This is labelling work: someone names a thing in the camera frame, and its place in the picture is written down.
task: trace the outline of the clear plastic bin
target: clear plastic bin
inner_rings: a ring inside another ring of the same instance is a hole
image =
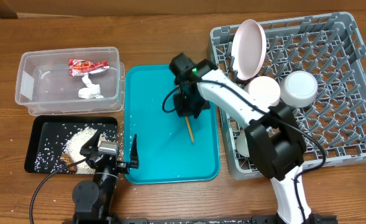
[[[91,62],[107,60],[110,68],[91,75],[104,98],[82,99],[78,91],[86,87],[82,77],[69,76],[69,59]],[[44,50],[21,57],[16,83],[16,103],[28,107],[29,114],[83,114],[120,111],[125,99],[125,70],[115,47]]]

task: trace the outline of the turquoise tray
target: turquoise tray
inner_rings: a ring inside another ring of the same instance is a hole
[[[133,184],[211,180],[220,171],[216,106],[189,117],[194,143],[184,118],[164,113],[162,102],[175,88],[168,65],[132,68],[126,78],[125,149],[137,134],[140,167],[126,175]],[[173,108],[170,97],[166,109]],[[125,153],[129,160],[130,153]]]

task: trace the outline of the wooden table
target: wooden table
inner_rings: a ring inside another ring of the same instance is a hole
[[[366,11],[352,12],[366,43]],[[207,57],[209,31],[246,19],[268,21],[318,12],[252,13],[202,16],[126,16],[0,20],[0,223],[28,223],[31,196],[45,177],[24,171],[34,117],[14,102],[24,52],[74,47],[115,46],[126,70],[135,65],[169,63],[185,52],[194,61]],[[120,113],[99,114],[123,119]],[[221,170],[209,182],[117,185],[112,211],[126,218],[250,217],[277,212],[269,180],[237,181],[228,174],[220,139]],[[56,175],[35,201],[36,223],[60,223],[74,213],[71,193],[91,176]],[[314,213],[337,215],[340,223],[366,223],[366,164],[323,168],[304,176]]]

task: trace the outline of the wooden stick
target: wooden stick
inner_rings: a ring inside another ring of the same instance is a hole
[[[193,131],[191,130],[190,121],[188,120],[187,116],[185,116],[185,122],[187,123],[188,132],[190,133],[191,142],[194,143]]]

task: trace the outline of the gray dish rack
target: gray dish rack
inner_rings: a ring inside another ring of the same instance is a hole
[[[354,17],[337,12],[259,24],[267,38],[267,54],[258,75],[279,83],[291,72],[306,70],[318,81],[316,101],[307,108],[295,109],[294,114],[300,129],[327,151],[325,166],[366,162],[366,47]],[[237,71],[232,70],[231,46],[238,27],[216,27],[210,33],[211,60],[233,81]],[[238,180],[261,177],[250,158],[236,150],[234,140],[241,127],[223,110],[220,112],[230,175]],[[322,155],[305,140],[303,167],[308,169],[320,163]]]

